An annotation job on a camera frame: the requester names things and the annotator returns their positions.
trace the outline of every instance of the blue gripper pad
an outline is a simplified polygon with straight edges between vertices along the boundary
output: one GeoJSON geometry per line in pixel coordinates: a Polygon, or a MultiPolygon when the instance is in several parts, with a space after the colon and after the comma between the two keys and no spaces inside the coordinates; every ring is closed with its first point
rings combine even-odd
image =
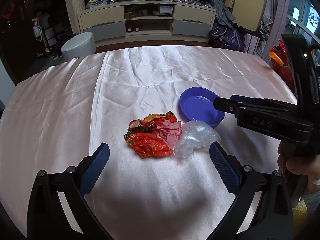
{"type": "Polygon", "coordinates": [[[101,144],[94,154],[90,156],[92,161],[80,178],[79,192],[82,196],[92,191],[109,157],[110,149],[108,144],[105,143],[101,144]]]}
{"type": "Polygon", "coordinates": [[[241,185],[241,173],[237,169],[242,168],[241,164],[234,156],[227,155],[218,142],[210,145],[209,155],[228,192],[237,196],[241,185]]]}

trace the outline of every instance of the screw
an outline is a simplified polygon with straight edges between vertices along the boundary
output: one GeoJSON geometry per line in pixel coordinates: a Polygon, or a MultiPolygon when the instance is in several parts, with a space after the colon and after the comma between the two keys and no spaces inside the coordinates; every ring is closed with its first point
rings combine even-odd
{"type": "Polygon", "coordinates": [[[243,168],[244,168],[244,170],[245,170],[246,172],[251,172],[251,171],[252,171],[252,167],[249,166],[249,165],[246,165],[246,166],[244,166],[243,168]]]}
{"type": "Polygon", "coordinates": [[[275,170],[274,173],[275,173],[275,175],[276,175],[277,177],[280,177],[280,176],[281,176],[281,171],[275,170]]]}
{"type": "Polygon", "coordinates": [[[67,172],[68,172],[68,173],[73,173],[75,170],[76,170],[76,167],[75,167],[75,166],[69,166],[69,167],[67,168],[67,172]]]}
{"type": "Polygon", "coordinates": [[[42,177],[44,174],[45,174],[45,171],[44,171],[44,170],[38,171],[38,176],[39,176],[39,177],[42,177]]]}

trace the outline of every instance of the white sheet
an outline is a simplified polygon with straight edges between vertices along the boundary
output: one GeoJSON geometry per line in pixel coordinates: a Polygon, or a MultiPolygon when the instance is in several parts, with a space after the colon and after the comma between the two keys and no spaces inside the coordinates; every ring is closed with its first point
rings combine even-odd
{"type": "MultiPolygon", "coordinates": [[[[86,200],[115,240],[206,239],[234,199],[208,154],[198,151],[190,162],[141,159],[123,138],[130,120],[169,110],[180,119],[179,96],[193,86],[225,98],[295,103],[260,58],[204,47],[95,54],[20,83],[0,122],[0,201],[13,222],[26,234],[28,200],[40,169],[61,172],[106,142],[110,160],[86,200]]],[[[217,132],[225,151],[243,165],[262,172],[277,168],[278,140],[237,127],[231,114],[217,132]]],[[[252,215],[250,210],[242,229],[252,215]]]]}
{"type": "MultiPolygon", "coordinates": [[[[230,50],[157,46],[113,51],[104,58],[92,106],[90,153],[101,142],[111,156],[93,192],[94,211],[114,239],[206,239],[234,195],[227,192],[208,152],[190,162],[141,159],[125,143],[131,120],[173,111],[190,87],[294,103],[280,77],[256,56],[230,50]]],[[[221,145],[257,171],[277,169],[279,141],[238,127],[226,114],[217,127],[221,145]]],[[[249,226],[259,200],[241,231],[249,226]]]]}

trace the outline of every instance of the door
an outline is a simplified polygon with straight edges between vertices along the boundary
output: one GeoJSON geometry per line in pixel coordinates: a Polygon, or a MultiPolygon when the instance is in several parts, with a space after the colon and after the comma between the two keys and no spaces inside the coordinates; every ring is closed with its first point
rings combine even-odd
{"type": "Polygon", "coordinates": [[[44,51],[43,43],[33,36],[32,4],[33,0],[0,0],[2,56],[18,82],[24,80],[36,53],[44,51]]]}

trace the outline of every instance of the curtain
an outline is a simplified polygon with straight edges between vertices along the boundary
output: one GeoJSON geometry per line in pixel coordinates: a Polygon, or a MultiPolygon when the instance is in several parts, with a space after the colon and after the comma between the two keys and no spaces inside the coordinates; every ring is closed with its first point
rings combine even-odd
{"type": "Polygon", "coordinates": [[[271,17],[273,17],[272,20],[274,22],[261,56],[267,63],[271,63],[268,55],[269,52],[274,45],[278,45],[278,40],[281,39],[281,34],[284,32],[289,1],[290,0],[271,0],[271,17]]]}

